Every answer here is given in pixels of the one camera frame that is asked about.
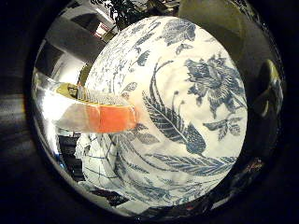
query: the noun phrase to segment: blue and white floral pattern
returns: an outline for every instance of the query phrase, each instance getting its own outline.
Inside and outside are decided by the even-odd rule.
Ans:
[[[122,95],[139,123],[80,137],[85,185],[157,207],[190,202],[225,178],[243,145],[247,104],[234,63],[212,38],[189,21],[152,17],[109,42],[86,86]]]

